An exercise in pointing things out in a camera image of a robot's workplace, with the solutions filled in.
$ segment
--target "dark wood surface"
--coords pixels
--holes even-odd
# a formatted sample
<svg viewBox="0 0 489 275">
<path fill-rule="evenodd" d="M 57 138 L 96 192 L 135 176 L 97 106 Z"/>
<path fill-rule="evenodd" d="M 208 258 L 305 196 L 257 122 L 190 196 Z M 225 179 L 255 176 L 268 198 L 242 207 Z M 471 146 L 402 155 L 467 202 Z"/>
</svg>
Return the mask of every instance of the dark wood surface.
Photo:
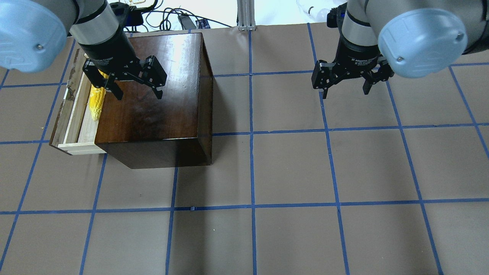
<svg viewBox="0 0 489 275">
<path fill-rule="evenodd" d="M 105 96 L 95 144 L 130 168 L 209 165 L 212 70 L 202 35 L 130 38 L 140 59 L 155 55 L 168 74 L 163 98 L 137 82 Z"/>
</svg>

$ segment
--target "tiled surface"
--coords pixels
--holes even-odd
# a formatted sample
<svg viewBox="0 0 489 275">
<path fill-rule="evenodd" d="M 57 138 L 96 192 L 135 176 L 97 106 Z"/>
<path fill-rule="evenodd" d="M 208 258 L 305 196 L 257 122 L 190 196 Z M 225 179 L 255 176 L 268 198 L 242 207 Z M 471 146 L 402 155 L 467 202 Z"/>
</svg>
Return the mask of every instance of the tiled surface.
<svg viewBox="0 0 489 275">
<path fill-rule="evenodd" d="M 2 275 L 78 273 L 89 221 L 90 214 L 22 215 Z"/>
<path fill-rule="evenodd" d="M 489 270 L 489 203 L 432 204 L 426 212 L 445 274 Z"/>
<path fill-rule="evenodd" d="M 167 212 L 97 213 L 83 274 L 161 274 Z"/>
<path fill-rule="evenodd" d="M 419 205 L 346 206 L 342 216 L 350 274 L 437 273 Z"/>
<path fill-rule="evenodd" d="M 71 41 L 45 72 L 8 72 L 1 275 L 487 273 L 487 53 L 367 96 L 345 81 L 322 101 L 311 70 L 333 60 L 337 29 L 203 35 L 217 75 L 207 167 L 51 148 Z"/>
</svg>

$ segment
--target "white floor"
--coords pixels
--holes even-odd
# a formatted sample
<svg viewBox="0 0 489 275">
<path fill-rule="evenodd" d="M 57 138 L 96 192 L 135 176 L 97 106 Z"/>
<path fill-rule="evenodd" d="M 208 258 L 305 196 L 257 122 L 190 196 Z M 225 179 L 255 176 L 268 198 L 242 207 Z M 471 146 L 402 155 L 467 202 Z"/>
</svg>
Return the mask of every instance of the white floor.
<svg viewBox="0 0 489 275">
<path fill-rule="evenodd" d="M 132 2 L 138 3 L 138 7 L 150 6 L 153 0 L 109 0 L 109 2 L 125 2 L 130 4 Z M 287 25 L 287 24 L 301 24 L 301 23 L 314 23 L 322 22 L 321 19 L 316 18 L 315 15 L 323 8 L 329 10 L 336 7 L 346 0 L 266 0 L 255 1 L 255 22 L 257 25 Z M 224 24 L 235 26 L 237 17 L 237 1 L 236 0 L 164 0 L 163 5 L 158 9 L 163 11 L 165 8 L 184 8 L 195 15 L 207 17 Z M 311 8 L 311 14 L 309 16 L 307 12 Z M 162 20 L 161 13 L 153 13 L 148 18 L 148 23 L 156 26 Z M 172 23 L 172 30 L 181 30 L 181 25 L 178 22 L 176 15 L 170 16 L 170 22 Z M 218 23 L 210 22 L 211 28 L 224 27 Z M 157 30 L 147 23 L 145 24 L 149 30 Z M 144 28 L 138 28 L 138 31 L 145 31 Z"/>
</svg>

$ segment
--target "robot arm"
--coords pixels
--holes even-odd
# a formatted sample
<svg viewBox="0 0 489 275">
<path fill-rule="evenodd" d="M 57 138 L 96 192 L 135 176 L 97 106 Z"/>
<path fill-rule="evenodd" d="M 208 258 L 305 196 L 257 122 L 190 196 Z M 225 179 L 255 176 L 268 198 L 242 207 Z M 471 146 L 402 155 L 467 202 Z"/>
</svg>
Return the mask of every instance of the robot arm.
<svg viewBox="0 0 489 275">
<path fill-rule="evenodd" d="M 331 10 L 328 27 L 340 39 L 332 63 L 318 60 L 315 89 L 365 79 L 364 94 L 394 72 L 418 78 L 441 71 L 460 55 L 489 48 L 488 0 L 349 0 Z"/>
<path fill-rule="evenodd" d="M 114 81 L 134 80 L 151 87 L 161 99 L 166 72 L 155 56 L 136 57 L 123 27 L 107 0 L 2 0 L 0 66 L 23 72 L 44 70 L 70 32 L 89 57 L 83 70 L 94 86 L 121 100 L 123 92 Z"/>
</svg>

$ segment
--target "metal bracket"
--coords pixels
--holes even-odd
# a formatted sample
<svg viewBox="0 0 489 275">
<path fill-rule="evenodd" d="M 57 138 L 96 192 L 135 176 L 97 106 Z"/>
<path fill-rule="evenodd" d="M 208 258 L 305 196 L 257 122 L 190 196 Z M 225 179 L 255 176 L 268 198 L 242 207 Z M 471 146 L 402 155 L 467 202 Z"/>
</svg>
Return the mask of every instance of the metal bracket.
<svg viewBox="0 0 489 275">
<path fill-rule="evenodd" d="M 238 0 L 238 29 L 255 30 L 255 0 Z"/>
</svg>

